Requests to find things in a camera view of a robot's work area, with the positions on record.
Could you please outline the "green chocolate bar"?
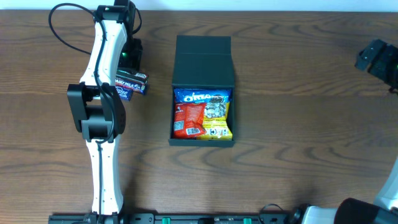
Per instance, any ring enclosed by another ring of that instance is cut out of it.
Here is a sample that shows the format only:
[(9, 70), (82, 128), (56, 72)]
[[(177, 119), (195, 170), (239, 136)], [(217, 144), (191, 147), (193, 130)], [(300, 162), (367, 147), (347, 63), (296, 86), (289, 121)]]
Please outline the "green chocolate bar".
[(133, 69), (130, 68), (120, 68), (117, 70), (117, 77), (125, 79), (125, 80), (130, 80), (130, 81), (135, 81), (138, 83), (147, 83), (148, 80), (148, 75), (144, 73), (137, 72)]

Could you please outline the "Dairy Milk chocolate bar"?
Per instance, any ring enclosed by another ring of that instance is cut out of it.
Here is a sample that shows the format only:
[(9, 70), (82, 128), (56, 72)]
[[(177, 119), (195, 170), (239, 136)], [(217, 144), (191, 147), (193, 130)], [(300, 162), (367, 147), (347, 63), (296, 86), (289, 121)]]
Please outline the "Dairy Milk chocolate bar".
[(116, 85), (142, 95), (147, 93), (147, 80), (145, 79), (116, 77)]

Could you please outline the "blue Eclipse mints box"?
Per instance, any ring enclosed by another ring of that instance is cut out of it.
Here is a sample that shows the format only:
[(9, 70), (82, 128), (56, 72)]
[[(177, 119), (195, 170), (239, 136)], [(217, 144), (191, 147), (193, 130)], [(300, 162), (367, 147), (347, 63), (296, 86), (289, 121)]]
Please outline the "blue Eclipse mints box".
[(120, 99), (125, 100), (125, 101), (131, 100), (132, 95), (133, 95), (132, 90), (122, 87), (122, 86), (116, 86), (116, 90), (117, 90), (117, 93), (118, 93)]

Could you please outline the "blue wafer snack bar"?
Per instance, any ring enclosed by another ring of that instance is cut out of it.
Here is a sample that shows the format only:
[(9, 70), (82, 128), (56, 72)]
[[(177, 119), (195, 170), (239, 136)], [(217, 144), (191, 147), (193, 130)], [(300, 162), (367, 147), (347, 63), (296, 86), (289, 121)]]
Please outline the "blue wafer snack bar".
[(175, 88), (174, 95), (177, 103), (228, 103), (231, 90)]

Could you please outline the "red candy bag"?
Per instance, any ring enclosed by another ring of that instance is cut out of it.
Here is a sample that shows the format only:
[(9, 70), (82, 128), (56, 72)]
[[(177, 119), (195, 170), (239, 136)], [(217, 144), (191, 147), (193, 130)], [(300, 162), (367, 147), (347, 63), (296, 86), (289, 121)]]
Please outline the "red candy bag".
[(203, 127), (205, 103), (176, 103), (173, 138), (195, 139), (206, 133)]

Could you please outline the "dark green box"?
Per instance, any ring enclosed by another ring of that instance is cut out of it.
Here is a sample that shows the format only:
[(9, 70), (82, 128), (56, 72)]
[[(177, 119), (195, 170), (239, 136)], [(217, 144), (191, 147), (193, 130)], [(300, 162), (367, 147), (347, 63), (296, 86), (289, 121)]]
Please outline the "dark green box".
[(226, 123), (234, 134), (235, 71), (230, 36), (178, 35), (175, 49), (172, 89), (230, 90)]

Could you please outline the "yellow Hacks candy bag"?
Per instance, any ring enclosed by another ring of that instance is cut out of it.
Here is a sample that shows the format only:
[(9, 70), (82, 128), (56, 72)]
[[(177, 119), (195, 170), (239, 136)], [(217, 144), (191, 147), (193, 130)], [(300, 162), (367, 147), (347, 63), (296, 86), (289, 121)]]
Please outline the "yellow Hacks candy bag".
[(233, 134), (227, 125), (229, 102), (207, 103), (203, 115), (203, 129), (205, 134), (197, 137), (199, 140), (220, 140), (230, 141)]

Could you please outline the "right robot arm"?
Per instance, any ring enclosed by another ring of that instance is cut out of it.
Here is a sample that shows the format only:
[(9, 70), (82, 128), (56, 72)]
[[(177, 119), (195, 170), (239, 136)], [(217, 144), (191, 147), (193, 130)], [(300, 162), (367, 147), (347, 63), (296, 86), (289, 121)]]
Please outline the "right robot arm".
[[(357, 54), (354, 66), (382, 80), (389, 86), (389, 93), (397, 93), (397, 47), (375, 39)], [(397, 224), (397, 163), (373, 203), (347, 198), (338, 208), (301, 206), (284, 223)]]

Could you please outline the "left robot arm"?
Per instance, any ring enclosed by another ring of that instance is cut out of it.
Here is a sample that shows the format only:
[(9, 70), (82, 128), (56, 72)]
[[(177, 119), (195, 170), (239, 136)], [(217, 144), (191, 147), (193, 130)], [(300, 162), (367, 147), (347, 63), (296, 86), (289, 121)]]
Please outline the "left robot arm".
[(139, 71), (142, 45), (133, 37), (139, 10), (132, 1), (100, 5), (92, 15), (95, 42), (90, 61), (80, 82), (68, 86), (67, 98), (91, 157), (92, 213), (103, 221), (117, 218), (123, 207), (118, 147), (126, 127), (126, 111), (116, 89), (116, 74), (118, 70)]

